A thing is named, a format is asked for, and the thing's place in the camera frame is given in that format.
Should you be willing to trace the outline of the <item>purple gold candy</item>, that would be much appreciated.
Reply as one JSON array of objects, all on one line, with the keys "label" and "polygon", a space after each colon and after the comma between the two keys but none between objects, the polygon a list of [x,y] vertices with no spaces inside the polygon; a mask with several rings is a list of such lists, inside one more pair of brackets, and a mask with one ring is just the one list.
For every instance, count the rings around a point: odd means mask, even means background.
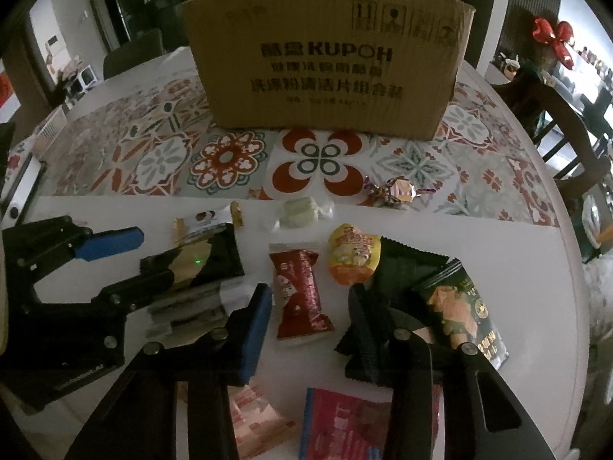
[{"label": "purple gold candy", "polygon": [[406,208],[417,198],[435,192],[435,189],[419,188],[404,176],[391,177],[383,183],[376,183],[369,177],[365,177],[364,190],[372,205],[392,209]]}]

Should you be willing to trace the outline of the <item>red blue snack packet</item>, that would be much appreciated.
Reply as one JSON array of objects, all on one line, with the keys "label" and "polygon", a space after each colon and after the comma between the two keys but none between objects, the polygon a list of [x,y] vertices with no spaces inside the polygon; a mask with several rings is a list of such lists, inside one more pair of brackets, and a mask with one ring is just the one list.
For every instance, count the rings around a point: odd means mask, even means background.
[{"label": "red blue snack packet", "polygon": [[393,403],[370,401],[324,388],[306,393],[300,459],[430,459],[421,428],[404,424],[393,438]]}]

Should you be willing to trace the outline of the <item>black crinkled snack packet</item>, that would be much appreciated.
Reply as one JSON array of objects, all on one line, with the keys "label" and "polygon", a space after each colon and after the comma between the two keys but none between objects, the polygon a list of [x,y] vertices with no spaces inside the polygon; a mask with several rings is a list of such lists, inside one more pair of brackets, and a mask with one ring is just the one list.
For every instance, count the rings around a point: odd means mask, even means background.
[{"label": "black crinkled snack packet", "polygon": [[424,328],[435,343],[442,344],[441,318],[427,305],[419,287],[450,261],[447,255],[381,239],[380,261],[373,276],[349,290],[350,326],[334,348],[348,358],[347,378],[390,387],[393,356],[388,346],[397,329]]}]

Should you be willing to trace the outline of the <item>dark upholstered chair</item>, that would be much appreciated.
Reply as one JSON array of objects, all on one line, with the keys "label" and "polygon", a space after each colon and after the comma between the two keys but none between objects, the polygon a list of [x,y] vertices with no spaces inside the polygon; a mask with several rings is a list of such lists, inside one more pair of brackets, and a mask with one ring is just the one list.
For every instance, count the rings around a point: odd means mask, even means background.
[{"label": "dark upholstered chair", "polygon": [[104,80],[139,66],[165,53],[162,33],[159,28],[152,29],[126,45],[113,50],[103,62]]}]

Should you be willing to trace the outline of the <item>patterned tile table mat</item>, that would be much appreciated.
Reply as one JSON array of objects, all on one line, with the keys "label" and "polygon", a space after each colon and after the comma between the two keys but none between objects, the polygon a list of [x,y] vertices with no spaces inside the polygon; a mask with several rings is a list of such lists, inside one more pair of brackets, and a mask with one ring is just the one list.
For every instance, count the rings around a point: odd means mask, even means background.
[{"label": "patterned tile table mat", "polygon": [[554,227],[554,185],[492,89],[463,66],[435,138],[219,127],[191,53],[106,80],[77,103],[49,148],[45,196],[189,196],[371,205],[364,184],[406,177],[413,209]]}]

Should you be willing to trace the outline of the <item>silver tablet device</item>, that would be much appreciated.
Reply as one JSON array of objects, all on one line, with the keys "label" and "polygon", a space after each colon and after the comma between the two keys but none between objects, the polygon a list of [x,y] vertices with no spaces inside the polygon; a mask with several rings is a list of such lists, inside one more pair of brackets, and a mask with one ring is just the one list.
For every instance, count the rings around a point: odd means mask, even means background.
[{"label": "silver tablet device", "polygon": [[44,171],[45,164],[28,154],[24,165],[8,185],[6,195],[1,198],[2,230],[16,227],[23,221]]}]

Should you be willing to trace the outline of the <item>small brown white candy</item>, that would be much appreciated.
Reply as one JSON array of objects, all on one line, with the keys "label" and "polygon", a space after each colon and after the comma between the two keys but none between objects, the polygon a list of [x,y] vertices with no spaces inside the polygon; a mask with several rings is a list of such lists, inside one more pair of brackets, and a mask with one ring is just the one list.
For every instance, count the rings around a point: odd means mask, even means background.
[{"label": "small brown white candy", "polygon": [[232,224],[233,227],[243,227],[243,216],[238,202],[231,202],[219,209],[204,210],[194,215],[176,218],[175,245],[181,246],[197,241],[205,234],[224,230],[228,224]]}]

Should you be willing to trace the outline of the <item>orange yellow snack packet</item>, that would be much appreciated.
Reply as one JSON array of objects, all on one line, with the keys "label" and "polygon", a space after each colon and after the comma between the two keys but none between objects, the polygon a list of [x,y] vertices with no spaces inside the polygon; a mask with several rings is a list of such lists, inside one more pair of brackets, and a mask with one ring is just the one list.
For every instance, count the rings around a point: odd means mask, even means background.
[{"label": "orange yellow snack packet", "polygon": [[365,234],[344,223],[329,236],[328,271],[342,286],[364,284],[374,274],[381,253],[381,237]]}]

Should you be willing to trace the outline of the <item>black gold snack packet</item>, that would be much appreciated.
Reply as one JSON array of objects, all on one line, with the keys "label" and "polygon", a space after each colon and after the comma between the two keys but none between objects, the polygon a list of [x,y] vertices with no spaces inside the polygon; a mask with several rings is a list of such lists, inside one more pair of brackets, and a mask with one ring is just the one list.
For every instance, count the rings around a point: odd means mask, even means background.
[{"label": "black gold snack packet", "polygon": [[171,287],[156,294],[146,311],[150,341],[166,346],[188,344],[222,326],[231,309],[221,292],[242,283],[245,275],[231,221],[207,225],[181,237],[177,246],[140,261],[139,272],[170,272]]}]

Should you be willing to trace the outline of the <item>red balloon bow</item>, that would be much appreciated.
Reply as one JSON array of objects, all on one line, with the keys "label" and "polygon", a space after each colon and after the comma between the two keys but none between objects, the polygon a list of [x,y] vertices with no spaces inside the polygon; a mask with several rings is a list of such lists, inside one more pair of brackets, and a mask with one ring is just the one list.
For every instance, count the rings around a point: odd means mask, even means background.
[{"label": "red balloon bow", "polygon": [[536,43],[550,46],[563,67],[570,71],[574,68],[574,60],[566,47],[574,37],[571,24],[561,21],[556,27],[553,27],[545,18],[536,17],[533,19],[532,36]]}]

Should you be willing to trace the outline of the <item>dark green snack bag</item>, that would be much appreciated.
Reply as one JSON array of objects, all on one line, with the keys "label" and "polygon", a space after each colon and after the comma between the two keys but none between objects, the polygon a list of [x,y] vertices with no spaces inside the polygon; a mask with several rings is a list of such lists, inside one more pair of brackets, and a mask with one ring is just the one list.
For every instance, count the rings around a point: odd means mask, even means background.
[{"label": "dark green snack bag", "polygon": [[496,370],[508,359],[489,309],[459,259],[421,281],[416,291],[438,319],[439,332],[450,348],[473,344]]}]

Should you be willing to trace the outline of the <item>red snack bar packet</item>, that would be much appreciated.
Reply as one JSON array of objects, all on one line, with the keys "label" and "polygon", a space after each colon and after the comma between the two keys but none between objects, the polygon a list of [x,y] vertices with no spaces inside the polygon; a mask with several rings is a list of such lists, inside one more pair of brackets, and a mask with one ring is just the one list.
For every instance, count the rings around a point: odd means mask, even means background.
[{"label": "red snack bar packet", "polygon": [[284,346],[300,346],[334,333],[334,324],[323,312],[315,277],[319,253],[313,243],[272,243],[275,302],[280,322],[276,339]]}]

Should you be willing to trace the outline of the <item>pink red snack packet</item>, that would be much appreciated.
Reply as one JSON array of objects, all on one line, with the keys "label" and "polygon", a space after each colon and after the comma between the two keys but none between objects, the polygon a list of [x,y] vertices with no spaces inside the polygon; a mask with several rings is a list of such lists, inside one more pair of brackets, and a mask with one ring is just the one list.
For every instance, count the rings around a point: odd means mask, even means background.
[{"label": "pink red snack packet", "polygon": [[[298,435],[296,422],[278,413],[258,385],[230,386],[228,395],[240,459],[257,458]],[[178,459],[190,458],[187,440],[188,397],[189,385],[186,381],[180,381],[177,389],[178,415],[175,419]]]}]

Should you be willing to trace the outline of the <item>brown cardboard box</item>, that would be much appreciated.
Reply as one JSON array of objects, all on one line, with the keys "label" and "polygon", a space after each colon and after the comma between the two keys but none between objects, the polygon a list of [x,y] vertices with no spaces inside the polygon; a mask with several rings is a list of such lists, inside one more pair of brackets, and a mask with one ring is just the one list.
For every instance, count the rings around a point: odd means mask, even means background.
[{"label": "brown cardboard box", "polygon": [[459,0],[189,0],[184,26],[227,129],[433,138],[474,18]]}]

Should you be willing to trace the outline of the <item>dark wooden chair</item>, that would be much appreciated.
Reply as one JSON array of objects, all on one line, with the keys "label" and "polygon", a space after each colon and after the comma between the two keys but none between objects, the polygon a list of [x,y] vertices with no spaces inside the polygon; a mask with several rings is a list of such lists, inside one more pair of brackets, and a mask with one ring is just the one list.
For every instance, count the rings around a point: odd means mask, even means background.
[{"label": "dark wooden chair", "polygon": [[513,79],[492,86],[524,128],[533,145],[554,129],[561,139],[545,155],[549,161],[566,145],[572,148],[574,159],[554,175],[554,182],[569,214],[578,212],[584,195],[600,183],[612,167],[607,151],[591,143],[587,124],[565,98],[552,86],[546,85],[536,70],[521,67]]}]

